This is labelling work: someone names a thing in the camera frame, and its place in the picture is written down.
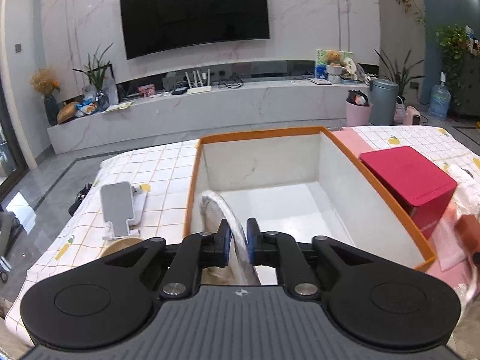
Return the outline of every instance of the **metal screw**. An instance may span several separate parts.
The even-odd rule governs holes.
[[[182,283],[168,283],[163,287],[163,292],[167,295],[181,295],[186,289]]]
[[[300,283],[295,286],[294,290],[299,295],[309,296],[316,294],[318,287],[312,283]]]

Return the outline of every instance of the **glass door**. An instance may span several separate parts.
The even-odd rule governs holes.
[[[28,171],[0,82],[0,202]]]

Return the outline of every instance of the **pink bucket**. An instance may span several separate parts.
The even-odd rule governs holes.
[[[346,125],[348,127],[354,126],[368,126],[368,119],[370,118],[372,103],[368,107],[363,105],[355,105],[345,101],[346,104]]]

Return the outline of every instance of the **green vase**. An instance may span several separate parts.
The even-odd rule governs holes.
[[[44,97],[44,104],[46,118],[49,120],[51,126],[56,126],[58,124],[57,115],[60,111],[57,100],[55,100],[55,97],[52,94],[46,94]]]

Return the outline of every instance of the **gray trash can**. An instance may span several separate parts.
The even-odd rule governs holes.
[[[373,104],[369,122],[375,126],[394,124],[398,84],[387,79],[373,79],[370,83],[369,101]]]

